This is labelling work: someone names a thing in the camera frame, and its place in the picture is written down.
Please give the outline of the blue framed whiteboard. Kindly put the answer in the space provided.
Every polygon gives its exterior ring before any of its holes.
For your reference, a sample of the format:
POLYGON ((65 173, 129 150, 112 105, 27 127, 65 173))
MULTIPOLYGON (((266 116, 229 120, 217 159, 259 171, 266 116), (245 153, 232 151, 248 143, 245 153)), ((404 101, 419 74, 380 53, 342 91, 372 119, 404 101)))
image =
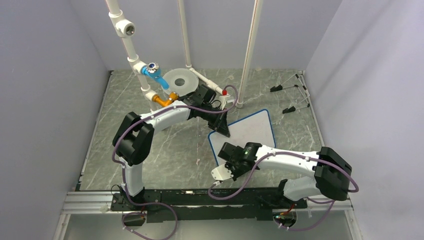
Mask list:
POLYGON ((240 147, 244 147, 248 142, 260 143, 274 148, 277 146, 270 113, 267 109, 261 109, 228 124, 228 129, 229 137, 216 131, 208 134, 208 141, 216 166, 225 163, 225 160, 219 157, 218 153, 226 142, 240 147))

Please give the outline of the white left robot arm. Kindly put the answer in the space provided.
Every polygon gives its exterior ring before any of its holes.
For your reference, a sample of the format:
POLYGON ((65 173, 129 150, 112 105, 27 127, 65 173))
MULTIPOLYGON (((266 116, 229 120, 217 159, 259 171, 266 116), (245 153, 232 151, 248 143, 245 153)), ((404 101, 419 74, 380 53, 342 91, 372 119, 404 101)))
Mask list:
POLYGON ((121 122, 113 140, 112 161, 121 165, 124 204, 131 210, 144 203, 143 162, 150 154, 155 134, 191 119, 207 121, 207 126, 230 137, 225 104, 214 106, 216 92, 202 84, 195 91, 179 96, 171 93, 170 103, 145 114, 129 112, 121 122))

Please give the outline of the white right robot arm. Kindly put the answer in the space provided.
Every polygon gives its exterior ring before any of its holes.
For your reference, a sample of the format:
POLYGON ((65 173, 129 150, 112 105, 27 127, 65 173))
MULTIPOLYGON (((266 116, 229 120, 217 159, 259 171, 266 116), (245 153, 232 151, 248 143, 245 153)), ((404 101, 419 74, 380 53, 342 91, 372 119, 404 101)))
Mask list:
POLYGON ((306 197, 323 195, 333 201, 348 198, 352 167, 335 150, 323 146, 319 151, 301 152, 273 148, 258 142, 244 147, 225 142, 218 153, 225 162, 211 171, 216 183, 263 169, 277 169, 300 174, 297 179, 284 179, 275 194, 276 203, 287 208, 306 197))

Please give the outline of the orange brass faucet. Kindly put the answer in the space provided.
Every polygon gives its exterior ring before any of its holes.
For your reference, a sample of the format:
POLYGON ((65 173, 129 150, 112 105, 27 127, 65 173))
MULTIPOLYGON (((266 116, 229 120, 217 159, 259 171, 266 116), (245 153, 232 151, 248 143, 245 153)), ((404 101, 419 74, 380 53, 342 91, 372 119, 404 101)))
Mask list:
POLYGON ((167 107, 171 105, 172 103, 174 103, 178 98, 179 98, 179 95, 172 91, 166 99, 165 98, 162 99, 158 94, 155 94, 151 98, 151 101, 159 104, 161 107, 167 107))

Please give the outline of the clear round plate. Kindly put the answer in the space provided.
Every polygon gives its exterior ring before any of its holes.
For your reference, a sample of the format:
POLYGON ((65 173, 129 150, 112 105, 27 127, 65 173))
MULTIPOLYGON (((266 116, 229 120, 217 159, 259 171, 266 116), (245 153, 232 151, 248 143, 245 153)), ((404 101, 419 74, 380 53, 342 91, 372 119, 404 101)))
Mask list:
POLYGON ((169 85, 168 89, 162 88, 167 95, 175 92, 181 97, 194 92, 199 86, 198 77, 192 71, 185 68, 172 69, 165 73, 163 78, 169 85))

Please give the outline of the blue faucet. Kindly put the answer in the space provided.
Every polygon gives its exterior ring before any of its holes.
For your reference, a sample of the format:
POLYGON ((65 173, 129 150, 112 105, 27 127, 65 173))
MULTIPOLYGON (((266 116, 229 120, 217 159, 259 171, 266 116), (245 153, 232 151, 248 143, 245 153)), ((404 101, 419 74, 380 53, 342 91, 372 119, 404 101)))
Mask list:
POLYGON ((168 82, 163 78, 160 65, 156 62, 151 62, 141 68, 141 74, 145 75, 155 82, 160 84, 163 90, 169 89, 168 82))

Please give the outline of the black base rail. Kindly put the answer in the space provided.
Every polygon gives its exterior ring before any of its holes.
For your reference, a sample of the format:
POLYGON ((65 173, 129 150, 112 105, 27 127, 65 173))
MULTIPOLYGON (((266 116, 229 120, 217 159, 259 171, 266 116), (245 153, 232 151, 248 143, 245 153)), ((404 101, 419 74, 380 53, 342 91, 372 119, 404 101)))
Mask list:
POLYGON ((277 187, 245 188, 228 200, 215 200, 207 189, 145 189, 142 197, 130 203, 121 190, 113 193, 110 209, 113 212, 143 211, 147 223, 174 220, 231 220, 256 219, 270 221, 278 212, 295 211, 308 207, 306 200, 294 204, 283 199, 277 187))

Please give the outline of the white PVC pipe frame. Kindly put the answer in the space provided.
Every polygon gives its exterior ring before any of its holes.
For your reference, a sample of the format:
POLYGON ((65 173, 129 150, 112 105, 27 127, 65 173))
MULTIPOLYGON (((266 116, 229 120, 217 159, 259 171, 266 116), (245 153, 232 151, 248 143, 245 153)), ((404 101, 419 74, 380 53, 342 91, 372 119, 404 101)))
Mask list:
MULTIPOLYGON (((156 95, 157 93, 153 91, 151 89, 151 86, 148 84, 146 80, 147 76, 141 74, 142 67, 147 65, 147 63, 140 60, 131 39, 131 37, 134 35, 136 30, 135 25, 133 22, 131 22, 125 17, 117 0, 106 0, 105 3, 108 8, 108 16, 111 20, 113 28, 117 36, 119 36, 122 41, 123 47, 127 55, 127 61, 131 67, 131 70, 137 76, 141 85, 142 94, 145 97, 145 99, 148 101, 148 104, 151 110, 153 111, 156 109, 156 107, 155 107, 155 102, 152 102, 152 97, 156 95)), ((181 26, 182 39, 183 39, 185 65, 187 69, 193 72, 197 77, 199 77, 200 80, 206 83, 208 87, 212 88, 215 92, 222 95, 222 91, 224 89, 219 87, 215 82, 208 79, 207 77, 205 77, 204 75, 202 75, 201 73, 199 73, 193 68, 192 61, 191 61, 191 54, 190 54, 184 1, 178 0, 177 6, 178 6, 178 14, 179 14, 179 20, 180 20, 180 26, 181 26)), ((260 23, 262 8, 263 8, 263 1, 256 0, 253 5, 252 19, 251 19, 250 30, 248 35, 247 48, 245 52, 245 59, 244 59, 243 68, 242 68, 242 76, 240 80, 239 91, 237 94, 235 94, 235 97, 234 97, 235 107, 239 109, 242 108, 244 105, 244 92, 247 86, 246 81, 247 81, 250 67, 251 67, 251 61, 252 61, 255 42, 257 38, 257 32, 258 32, 258 27, 260 23)))

